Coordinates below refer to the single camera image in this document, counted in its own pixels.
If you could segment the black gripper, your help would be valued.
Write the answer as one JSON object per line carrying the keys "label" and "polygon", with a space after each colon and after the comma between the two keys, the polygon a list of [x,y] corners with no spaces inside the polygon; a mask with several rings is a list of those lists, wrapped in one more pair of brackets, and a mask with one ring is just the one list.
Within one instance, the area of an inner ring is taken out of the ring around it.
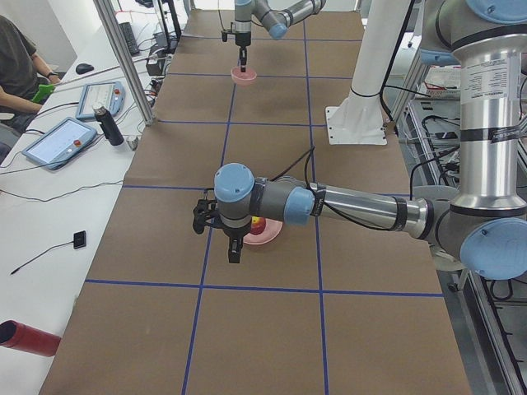
{"label": "black gripper", "polygon": [[240,71],[246,72],[247,65],[247,47],[251,45],[251,32],[236,32],[235,33],[236,45],[239,49],[239,60],[240,60]]}
{"label": "black gripper", "polygon": [[241,219],[230,219],[221,216],[222,229],[229,237],[228,260],[229,263],[239,263],[241,256],[241,246],[243,238],[250,232],[251,216],[245,216]]}

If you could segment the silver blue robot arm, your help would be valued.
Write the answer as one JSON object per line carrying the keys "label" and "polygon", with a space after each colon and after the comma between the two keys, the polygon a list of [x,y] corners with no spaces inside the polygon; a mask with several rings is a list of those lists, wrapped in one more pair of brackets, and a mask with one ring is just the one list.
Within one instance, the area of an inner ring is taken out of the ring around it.
{"label": "silver blue robot arm", "polygon": [[213,225],[240,261],[254,216],[305,225],[327,216],[368,230],[404,232],[492,280],[526,271],[526,202],[517,193],[523,1],[428,1],[419,58],[461,69],[459,185],[404,191],[404,162],[380,121],[380,93],[411,4],[376,1],[352,84],[300,179],[259,178],[238,161],[214,176]]}
{"label": "silver blue robot arm", "polygon": [[247,48],[251,45],[252,17],[254,16],[272,39],[280,40],[288,29],[309,16],[318,14],[325,6],[325,0],[297,1],[282,10],[272,9],[268,1],[242,0],[235,1],[235,16],[231,28],[222,34],[226,42],[228,35],[235,36],[239,47],[240,71],[247,73]]}

